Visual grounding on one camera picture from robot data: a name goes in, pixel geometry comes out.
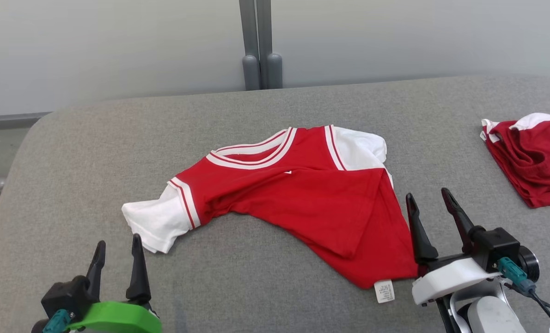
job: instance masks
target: cable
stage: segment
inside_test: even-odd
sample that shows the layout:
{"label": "cable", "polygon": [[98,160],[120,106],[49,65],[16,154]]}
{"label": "cable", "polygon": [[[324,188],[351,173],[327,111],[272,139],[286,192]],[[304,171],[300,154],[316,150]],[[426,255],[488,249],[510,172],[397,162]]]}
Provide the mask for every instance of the cable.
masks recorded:
{"label": "cable", "polygon": [[[507,282],[503,283],[503,286],[506,286],[507,288],[509,288],[509,289],[511,289],[511,290],[513,290],[513,291],[515,291],[515,292],[517,292],[518,294],[520,294],[520,295],[522,295],[522,296],[525,296],[525,297],[528,297],[528,298],[533,299],[532,296],[530,296],[530,295],[525,295],[524,293],[522,293],[522,291],[520,291],[520,289],[518,289],[518,287],[512,286],[511,284],[509,284],[509,283],[507,283]],[[550,303],[544,301],[543,299],[540,299],[540,301],[542,301],[542,302],[544,303],[544,305],[545,305],[547,308],[550,308]]]}
{"label": "cable", "polygon": [[548,308],[544,305],[544,303],[542,302],[542,300],[540,299],[540,297],[538,297],[536,295],[536,292],[534,291],[534,289],[531,289],[529,291],[529,294],[530,294],[530,297],[532,297],[536,302],[538,302],[538,304],[540,305],[540,307],[542,308],[542,310],[544,310],[544,312],[546,312],[546,314],[548,315],[548,317],[550,317],[550,310],[548,310]]}

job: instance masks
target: gray fabric surface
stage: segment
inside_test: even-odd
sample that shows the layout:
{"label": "gray fabric surface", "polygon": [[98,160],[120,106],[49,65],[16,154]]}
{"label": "gray fabric surface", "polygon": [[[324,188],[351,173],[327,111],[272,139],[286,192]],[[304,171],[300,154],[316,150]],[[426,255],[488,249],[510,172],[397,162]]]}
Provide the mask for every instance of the gray fabric surface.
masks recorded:
{"label": "gray fabric surface", "polygon": [[[550,207],[524,205],[478,137],[480,119],[550,113],[550,79],[456,77],[380,84],[125,99],[50,114],[28,133],[0,198],[0,332],[44,317],[53,282],[85,274],[98,240],[107,259],[101,298],[124,298],[131,274],[125,202],[157,198],[209,150],[258,142],[287,126],[335,124],[386,139],[386,166],[404,208],[413,192],[440,255],[459,238],[440,196],[501,226],[539,256],[550,302]],[[412,281],[379,305],[283,230],[226,215],[146,253],[152,305],[170,332],[441,332],[434,305],[415,306]],[[529,332],[549,319],[509,293]]]}

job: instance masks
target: folded red and white clothing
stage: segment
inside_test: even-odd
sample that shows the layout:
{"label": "folded red and white clothing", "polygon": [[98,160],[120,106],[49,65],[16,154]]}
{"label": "folded red and white clothing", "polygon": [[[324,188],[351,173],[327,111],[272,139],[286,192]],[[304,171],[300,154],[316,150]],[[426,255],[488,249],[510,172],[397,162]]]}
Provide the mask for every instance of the folded red and white clothing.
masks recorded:
{"label": "folded red and white clothing", "polygon": [[260,143],[212,150],[170,179],[159,199],[122,210],[144,247],[163,253],[215,217],[252,215],[287,230],[369,288],[413,278],[417,269],[385,155],[384,139],[371,133],[289,127]]}
{"label": "folded red and white clothing", "polygon": [[550,114],[533,113],[518,121],[482,120],[493,158],[524,202],[550,206]]}

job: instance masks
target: white sleeve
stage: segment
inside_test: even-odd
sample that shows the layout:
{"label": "white sleeve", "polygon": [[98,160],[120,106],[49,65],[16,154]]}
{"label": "white sleeve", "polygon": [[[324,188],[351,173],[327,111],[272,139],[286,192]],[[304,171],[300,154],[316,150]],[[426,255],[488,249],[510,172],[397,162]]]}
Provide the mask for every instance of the white sleeve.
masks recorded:
{"label": "white sleeve", "polygon": [[[347,170],[384,168],[386,144],[383,137],[363,131],[332,126],[333,139],[342,165]],[[392,176],[388,173],[392,186]]]}
{"label": "white sleeve", "polygon": [[126,203],[121,208],[134,234],[140,234],[144,248],[168,253],[174,240],[192,229],[181,193],[167,186],[158,200]]}

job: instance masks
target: white partition panel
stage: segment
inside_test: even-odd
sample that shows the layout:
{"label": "white partition panel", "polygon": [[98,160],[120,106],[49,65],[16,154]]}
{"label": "white partition panel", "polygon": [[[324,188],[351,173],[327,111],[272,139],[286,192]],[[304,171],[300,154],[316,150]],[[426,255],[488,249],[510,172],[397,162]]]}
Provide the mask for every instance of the white partition panel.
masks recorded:
{"label": "white partition panel", "polygon": [[0,115],[244,90],[236,0],[0,0]]}
{"label": "white partition panel", "polygon": [[283,86],[550,76],[550,0],[272,0]]}

